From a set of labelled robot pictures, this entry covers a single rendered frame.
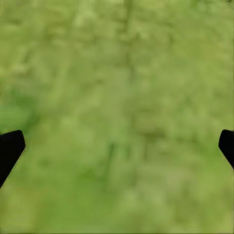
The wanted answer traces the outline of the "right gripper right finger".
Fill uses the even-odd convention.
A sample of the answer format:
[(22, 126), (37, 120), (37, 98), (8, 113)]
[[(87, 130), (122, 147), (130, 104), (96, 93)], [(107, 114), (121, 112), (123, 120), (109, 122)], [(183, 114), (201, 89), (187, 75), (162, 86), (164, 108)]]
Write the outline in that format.
[(218, 146), (234, 169), (234, 132), (223, 130)]

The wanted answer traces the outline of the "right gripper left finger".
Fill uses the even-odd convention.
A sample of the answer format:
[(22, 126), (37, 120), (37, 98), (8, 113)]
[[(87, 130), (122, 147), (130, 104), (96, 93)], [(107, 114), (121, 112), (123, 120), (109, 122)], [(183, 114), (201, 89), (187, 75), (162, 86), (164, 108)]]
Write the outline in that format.
[(25, 149), (21, 130), (0, 135), (0, 188)]

